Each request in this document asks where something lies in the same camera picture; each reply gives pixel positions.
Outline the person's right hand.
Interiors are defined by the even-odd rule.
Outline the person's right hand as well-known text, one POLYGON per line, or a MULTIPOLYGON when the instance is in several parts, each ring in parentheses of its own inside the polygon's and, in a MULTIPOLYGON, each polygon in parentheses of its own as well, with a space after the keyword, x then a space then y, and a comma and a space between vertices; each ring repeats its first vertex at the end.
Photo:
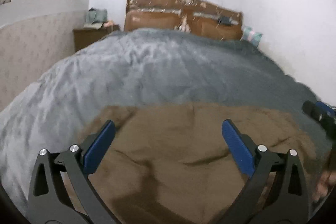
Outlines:
POLYGON ((335 176, 335 172, 329 170, 323 171, 315 187, 315 192, 313 194, 314 202, 318 202, 328 195, 330 189, 335 186, 335 176))

